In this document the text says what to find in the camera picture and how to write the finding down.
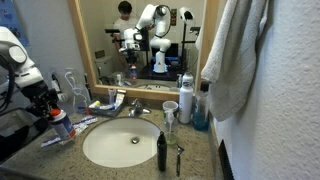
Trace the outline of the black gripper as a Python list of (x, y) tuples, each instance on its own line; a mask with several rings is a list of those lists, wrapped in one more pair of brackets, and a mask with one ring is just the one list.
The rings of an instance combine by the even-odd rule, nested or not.
[(37, 117), (50, 117), (50, 111), (57, 108), (57, 92), (49, 89), (44, 81), (27, 86), (25, 95), (30, 101), (26, 110)]

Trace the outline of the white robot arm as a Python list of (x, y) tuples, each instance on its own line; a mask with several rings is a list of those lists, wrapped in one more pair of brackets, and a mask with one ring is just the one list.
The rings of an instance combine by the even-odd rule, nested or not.
[(49, 118), (50, 111), (58, 108), (56, 90), (48, 88), (24, 46), (5, 26), (0, 26), (0, 65), (8, 71), (8, 81), (1, 85), (1, 111), (8, 108), (14, 88), (29, 99), (26, 110), (34, 116)]

